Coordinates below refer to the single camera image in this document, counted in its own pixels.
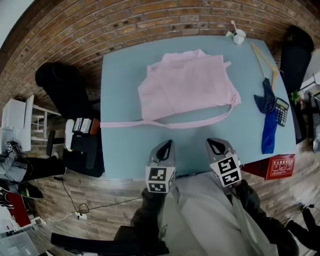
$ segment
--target office chair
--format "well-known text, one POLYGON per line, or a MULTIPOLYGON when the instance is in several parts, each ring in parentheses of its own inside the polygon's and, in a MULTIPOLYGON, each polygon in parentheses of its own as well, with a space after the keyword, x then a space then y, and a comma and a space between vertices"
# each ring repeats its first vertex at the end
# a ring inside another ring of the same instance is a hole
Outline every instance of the office chair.
POLYGON ((51 243, 77 255, 94 253, 105 256, 157 256, 169 253, 165 242, 141 241, 129 226, 121 226, 113 241, 81 239, 52 233, 51 243))
MULTIPOLYGON (((45 63, 36 71, 35 82, 45 90, 66 120, 100 120, 100 112, 92 108, 80 72, 75 66, 45 63)), ((63 141, 63 138, 55 138, 55 131, 51 131, 46 154, 51 156, 53 145, 63 141)), ((75 133, 71 150, 65 148, 62 155, 62 161, 68 169, 93 177, 101 177, 105 172, 100 129, 96 135, 75 133)))
MULTIPOLYGON (((307 32, 294 25, 290 26, 287 35, 291 37, 291 40, 287 40, 282 46, 280 73, 285 90, 290 95, 294 91, 300 90, 314 50, 314 43, 307 32)), ((289 103, 293 117, 295 141, 298 144, 307 137, 306 123, 299 106, 296 106, 291 99, 289 103)))

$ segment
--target pink garment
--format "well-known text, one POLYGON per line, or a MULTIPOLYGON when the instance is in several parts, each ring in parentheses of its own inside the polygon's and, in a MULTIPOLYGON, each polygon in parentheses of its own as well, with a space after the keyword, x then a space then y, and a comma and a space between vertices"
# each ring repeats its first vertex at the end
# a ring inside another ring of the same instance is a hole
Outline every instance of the pink garment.
POLYGON ((130 127, 142 124, 170 129, 212 125, 225 119, 241 98, 230 79, 222 55, 203 51, 166 53, 161 62, 147 67, 146 79, 138 87, 141 121, 102 122, 102 128, 130 127), (174 114, 230 105, 229 112, 205 120, 159 123, 155 120, 174 114))

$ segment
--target white mug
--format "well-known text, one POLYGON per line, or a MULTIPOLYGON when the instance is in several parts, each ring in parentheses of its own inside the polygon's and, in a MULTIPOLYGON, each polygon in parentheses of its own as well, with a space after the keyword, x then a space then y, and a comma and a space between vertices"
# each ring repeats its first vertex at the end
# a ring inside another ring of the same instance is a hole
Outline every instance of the white mug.
POLYGON ((241 45, 242 42, 245 40, 245 37, 246 37, 246 33, 241 29, 237 29, 233 36, 233 41, 236 45, 241 45))

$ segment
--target power strip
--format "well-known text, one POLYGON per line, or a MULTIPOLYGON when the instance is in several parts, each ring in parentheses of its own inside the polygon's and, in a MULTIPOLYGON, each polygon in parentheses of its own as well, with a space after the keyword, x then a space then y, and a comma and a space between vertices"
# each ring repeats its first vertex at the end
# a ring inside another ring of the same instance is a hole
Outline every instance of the power strip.
POLYGON ((88 216, 85 214, 85 213, 79 213, 77 211, 74 212, 75 213, 75 216, 76 218, 79 220, 79 219, 84 219, 86 220, 88 218, 88 216))

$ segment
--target table top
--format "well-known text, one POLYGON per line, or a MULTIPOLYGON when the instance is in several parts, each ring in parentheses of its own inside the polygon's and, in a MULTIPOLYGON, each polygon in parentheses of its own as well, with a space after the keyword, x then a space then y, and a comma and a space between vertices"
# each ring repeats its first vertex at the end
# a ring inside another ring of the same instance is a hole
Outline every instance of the table top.
MULTIPOLYGON (((184 36, 147 42, 105 55, 101 81, 101 121, 130 122, 142 119, 138 86, 146 78, 147 65, 159 62, 165 53, 183 53, 201 49, 208 55, 223 55, 231 66, 226 72, 240 94, 242 103, 230 115, 213 125, 190 129, 168 129, 153 125, 122 128, 102 128, 102 146, 107 179, 144 179, 151 150, 159 143, 175 142, 177 175, 201 173, 210 170, 206 149, 207 138, 230 142, 242 164, 270 156, 291 153, 295 149, 295 130, 288 110, 285 127, 277 126, 273 154, 262 154, 261 142, 265 114, 259 112, 254 94, 263 96, 264 75, 253 51, 254 43, 274 65, 275 61, 264 41, 246 38, 236 45, 226 36, 184 36)), ((272 81, 272 71, 264 63, 265 72, 272 81)), ((281 76, 276 79, 275 96, 289 102, 281 76)), ((190 111, 161 120, 179 123, 218 116, 230 106, 190 111)))

